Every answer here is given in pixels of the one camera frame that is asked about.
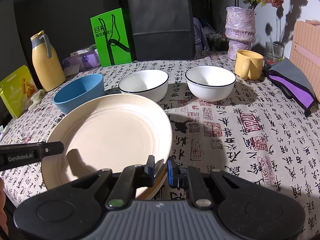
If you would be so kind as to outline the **person's left hand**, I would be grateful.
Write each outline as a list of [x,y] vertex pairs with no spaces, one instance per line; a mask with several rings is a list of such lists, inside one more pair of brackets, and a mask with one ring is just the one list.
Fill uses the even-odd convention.
[[5,199],[4,181],[0,178],[0,224],[4,232],[8,235],[7,215],[4,212]]

